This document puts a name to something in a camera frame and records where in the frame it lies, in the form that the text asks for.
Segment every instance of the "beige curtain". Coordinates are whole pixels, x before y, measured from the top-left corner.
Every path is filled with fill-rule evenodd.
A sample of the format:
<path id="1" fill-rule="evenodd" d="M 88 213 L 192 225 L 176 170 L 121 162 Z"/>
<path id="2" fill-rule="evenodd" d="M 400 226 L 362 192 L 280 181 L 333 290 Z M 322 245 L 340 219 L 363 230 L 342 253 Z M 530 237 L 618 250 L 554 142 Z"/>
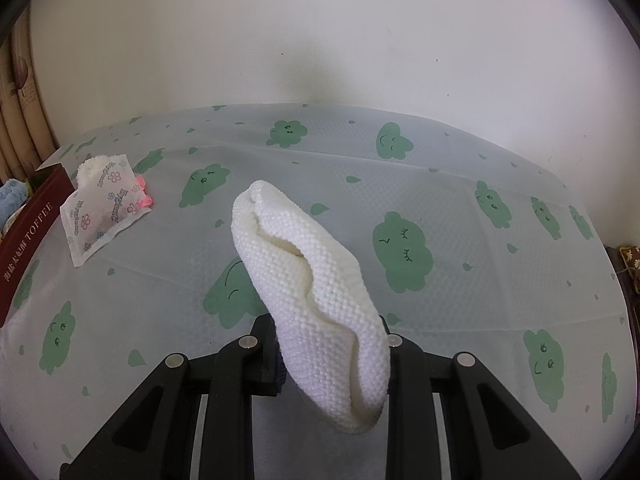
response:
<path id="1" fill-rule="evenodd" d="M 0 46 L 0 180 L 30 176 L 56 147 L 33 75 L 27 8 Z"/>

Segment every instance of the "blue fuzzy item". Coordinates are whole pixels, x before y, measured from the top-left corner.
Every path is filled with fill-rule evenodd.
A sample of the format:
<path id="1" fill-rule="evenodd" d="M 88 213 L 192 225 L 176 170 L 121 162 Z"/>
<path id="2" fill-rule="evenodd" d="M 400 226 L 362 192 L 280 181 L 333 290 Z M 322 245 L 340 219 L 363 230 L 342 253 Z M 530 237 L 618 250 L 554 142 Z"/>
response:
<path id="1" fill-rule="evenodd" d="M 0 187 L 0 229 L 27 200 L 27 185 L 24 182 L 10 178 Z"/>

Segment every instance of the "white knitted cloth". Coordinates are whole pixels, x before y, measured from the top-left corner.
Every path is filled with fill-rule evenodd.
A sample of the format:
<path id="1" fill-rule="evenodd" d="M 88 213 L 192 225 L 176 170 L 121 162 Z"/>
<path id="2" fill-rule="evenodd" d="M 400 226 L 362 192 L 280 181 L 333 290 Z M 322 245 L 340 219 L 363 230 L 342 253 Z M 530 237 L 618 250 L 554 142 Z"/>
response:
<path id="1" fill-rule="evenodd" d="M 373 427 L 386 396 L 389 348 L 356 258 L 261 180 L 236 198 L 231 231 L 273 317 L 290 377 L 339 429 Z"/>

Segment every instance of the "white wall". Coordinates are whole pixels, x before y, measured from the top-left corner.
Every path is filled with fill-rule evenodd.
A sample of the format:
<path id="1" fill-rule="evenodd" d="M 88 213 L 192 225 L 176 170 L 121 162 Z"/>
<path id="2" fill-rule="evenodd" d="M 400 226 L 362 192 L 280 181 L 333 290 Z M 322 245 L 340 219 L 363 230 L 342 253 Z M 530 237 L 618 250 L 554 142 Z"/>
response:
<path id="1" fill-rule="evenodd" d="M 381 108 L 533 160 L 605 243 L 640 242 L 640 53 L 606 0 L 34 0 L 32 17 L 62 143 L 212 104 Z"/>

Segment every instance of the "silver rivet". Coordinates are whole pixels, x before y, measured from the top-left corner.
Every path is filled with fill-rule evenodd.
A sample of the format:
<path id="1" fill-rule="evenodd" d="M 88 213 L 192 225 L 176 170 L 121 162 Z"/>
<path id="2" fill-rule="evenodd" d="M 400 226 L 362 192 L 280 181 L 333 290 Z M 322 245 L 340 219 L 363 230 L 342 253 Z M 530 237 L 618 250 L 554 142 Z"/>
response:
<path id="1" fill-rule="evenodd" d="M 462 365 L 462 366 L 466 366 L 467 368 L 473 366 L 474 364 L 476 364 L 476 358 L 473 357 L 471 354 L 468 354 L 466 352 L 462 352 L 462 354 L 458 354 L 458 362 Z"/>
<path id="2" fill-rule="evenodd" d="M 179 366 L 182 366 L 183 362 L 184 357 L 182 357 L 180 354 L 171 354 L 164 360 L 164 364 L 166 364 L 169 368 L 177 368 Z"/>
<path id="3" fill-rule="evenodd" d="M 258 344 L 258 339 L 252 335 L 245 335 L 238 340 L 238 344 L 242 348 L 253 348 Z"/>
<path id="4" fill-rule="evenodd" d="M 386 336 L 386 341 L 389 343 L 389 346 L 400 346 L 402 344 L 402 338 L 398 334 L 389 334 Z"/>

